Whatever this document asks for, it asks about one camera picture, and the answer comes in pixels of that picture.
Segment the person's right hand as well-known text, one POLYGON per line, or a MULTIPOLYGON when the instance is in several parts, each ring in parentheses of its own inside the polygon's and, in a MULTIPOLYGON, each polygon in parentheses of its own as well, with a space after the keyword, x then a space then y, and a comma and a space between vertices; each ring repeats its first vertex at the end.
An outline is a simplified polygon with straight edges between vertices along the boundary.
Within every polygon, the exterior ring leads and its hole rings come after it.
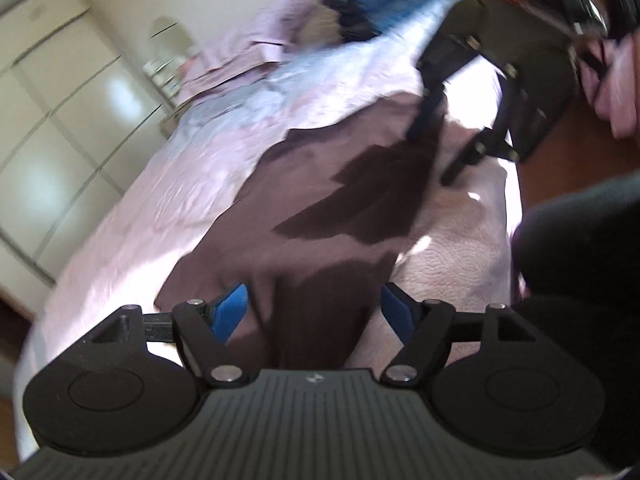
POLYGON ((590 42, 588 52, 604 71, 582 62, 582 90, 598 117, 611 126, 615 139, 639 142, 639 29, 620 42, 590 42))

